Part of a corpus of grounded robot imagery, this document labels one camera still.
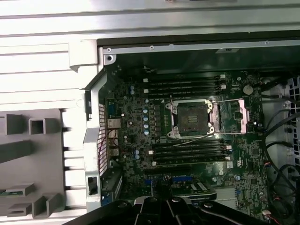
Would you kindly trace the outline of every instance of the ventilation grille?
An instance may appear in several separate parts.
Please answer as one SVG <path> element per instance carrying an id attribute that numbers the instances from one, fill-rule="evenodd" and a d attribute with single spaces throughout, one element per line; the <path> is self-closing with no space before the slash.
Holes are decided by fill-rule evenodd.
<path id="1" fill-rule="evenodd" d="M 100 176 L 107 170 L 107 151 L 106 151 L 106 134 L 105 134 L 105 106 L 99 104 L 100 130 L 98 136 L 98 160 Z"/>
<path id="2" fill-rule="evenodd" d="M 300 86 L 299 78 L 293 78 L 292 84 L 290 85 L 290 98 L 296 101 L 300 101 Z M 291 115 L 300 112 L 300 107 L 291 103 Z M 298 119 L 292 120 L 293 125 L 293 145 L 295 155 L 295 166 L 300 169 L 300 135 L 297 133 L 296 125 Z"/>

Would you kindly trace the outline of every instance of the circuit board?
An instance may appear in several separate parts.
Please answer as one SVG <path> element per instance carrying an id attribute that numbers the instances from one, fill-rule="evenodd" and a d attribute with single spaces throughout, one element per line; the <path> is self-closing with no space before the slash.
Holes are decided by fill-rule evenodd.
<path id="1" fill-rule="evenodd" d="M 236 209 L 263 219 L 259 82 L 248 71 L 120 79 L 105 100 L 108 157 L 123 168 L 120 199 L 150 195 L 151 181 L 168 177 L 173 194 L 195 205 L 233 190 Z"/>

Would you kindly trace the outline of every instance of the black ram slot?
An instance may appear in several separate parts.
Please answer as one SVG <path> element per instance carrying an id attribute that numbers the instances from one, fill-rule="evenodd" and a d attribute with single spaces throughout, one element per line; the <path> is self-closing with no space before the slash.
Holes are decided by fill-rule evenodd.
<path id="1" fill-rule="evenodd" d="M 155 174 L 189 174 L 191 172 L 190 166 L 172 166 L 165 168 L 155 168 L 144 170 L 145 175 L 155 175 Z"/>
<path id="2" fill-rule="evenodd" d="M 189 143 L 189 144 L 184 144 L 184 145 L 181 145 L 181 146 L 178 146 L 178 147 L 175 147 L 175 148 L 185 148 L 187 146 L 194 146 L 196 144 L 199 144 L 201 146 L 209 146 L 211 144 L 214 144 L 214 143 L 224 143 L 224 139 L 214 139 L 214 140 L 207 140 L 207 141 L 204 141 L 204 140 L 199 140 L 199 141 L 193 141 L 192 143 Z M 152 145 L 152 149 L 153 150 L 156 150 L 157 148 L 163 148 L 163 147 L 173 147 L 174 145 L 176 144 L 183 144 L 183 142 L 172 142 L 172 143 L 157 143 L 157 144 L 153 144 Z"/>
<path id="3" fill-rule="evenodd" d="M 201 154 L 196 154 L 196 155 L 183 155 L 183 156 L 162 156 L 162 157 L 154 157 L 154 161 L 165 161 L 165 160 L 183 160 L 186 158 L 207 158 L 207 157 L 215 157 L 215 156 L 226 156 L 225 154 L 222 154 L 220 151 L 217 152 L 206 152 L 206 153 L 201 153 Z"/>
<path id="4" fill-rule="evenodd" d="M 225 153 L 225 149 L 212 149 L 212 150 L 186 150 L 186 151 L 164 151 L 164 152 L 154 152 L 153 157 L 167 157 L 167 156 L 184 156 L 184 155 L 195 155 L 195 154 L 206 154 L 209 153 Z"/>
<path id="5" fill-rule="evenodd" d="M 153 149 L 155 152 L 165 152 L 165 151 L 185 151 L 185 150 L 202 150 L 202 149 L 211 149 L 211 148 L 225 148 L 225 145 L 222 143 L 212 143 L 204 145 L 194 145 L 194 146 L 184 146 L 183 147 L 166 147 L 166 148 L 157 148 Z"/>
<path id="6" fill-rule="evenodd" d="M 199 88 L 174 88 L 174 89 L 153 89 L 149 90 L 149 94 L 166 94 L 166 93 L 186 93 L 186 92 L 193 92 L 193 93 L 204 93 L 205 91 L 214 91 L 217 88 L 211 87 L 202 87 Z"/>
<path id="7" fill-rule="evenodd" d="M 186 158 L 176 160 L 161 160 L 156 161 L 156 166 L 174 166 L 174 165 L 186 165 L 186 164 L 198 164 L 208 162 L 224 162 L 227 161 L 225 156 L 212 156 L 212 157 L 199 157 L 199 158 Z"/>
<path id="8" fill-rule="evenodd" d="M 217 82 L 219 80 L 218 76 L 207 76 L 207 77 L 183 77 L 183 76 L 172 76 L 170 78 L 164 78 L 163 75 L 151 76 L 148 77 L 147 84 L 152 83 L 179 83 L 179 82 Z"/>
<path id="9" fill-rule="evenodd" d="M 168 89 L 168 88 L 182 88 L 182 87 L 218 87 L 215 82 L 180 82 L 180 83 L 156 83 L 147 85 L 147 89 Z"/>
<path id="10" fill-rule="evenodd" d="M 215 95 L 219 95 L 220 92 L 215 90 L 215 91 L 205 91 L 203 93 L 181 93 L 181 94 L 149 94 L 148 98 L 149 99 L 162 99 L 162 98 L 169 98 L 170 96 L 172 96 L 173 99 L 178 99 L 178 98 L 195 98 L 198 96 L 201 96 L 203 98 L 209 98 L 210 96 L 215 96 Z"/>

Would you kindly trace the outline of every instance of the cpu socket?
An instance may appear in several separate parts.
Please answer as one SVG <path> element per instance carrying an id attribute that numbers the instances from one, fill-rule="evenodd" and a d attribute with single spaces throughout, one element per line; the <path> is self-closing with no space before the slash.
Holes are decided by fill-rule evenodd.
<path id="1" fill-rule="evenodd" d="M 241 114 L 240 133 L 225 133 L 221 130 L 220 103 L 238 102 Z M 193 139 L 209 134 L 245 134 L 249 112 L 243 99 L 212 101 L 207 99 L 178 100 L 165 105 L 171 111 L 172 130 L 167 134 L 174 139 Z"/>

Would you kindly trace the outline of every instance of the chip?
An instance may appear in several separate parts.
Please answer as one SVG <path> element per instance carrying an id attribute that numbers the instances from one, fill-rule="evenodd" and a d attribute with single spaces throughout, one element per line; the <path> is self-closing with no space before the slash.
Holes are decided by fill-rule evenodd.
<path id="1" fill-rule="evenodd" d="M 198 135 L 206 135 L 208 122 L 207 105 L 204 102 L 178 104 L 177 126 L 180 134 L 196 132 Z"/>
<path id="2" fill-rule="evenodd" d="M 252 149 L 252 155 L 258 155 L 259 149 Z"/>
<path id="3" fill-rule="evenodd" d="M 257 184 L 257 179 L 256 178 L 251 179 L 250 184 Z"/>

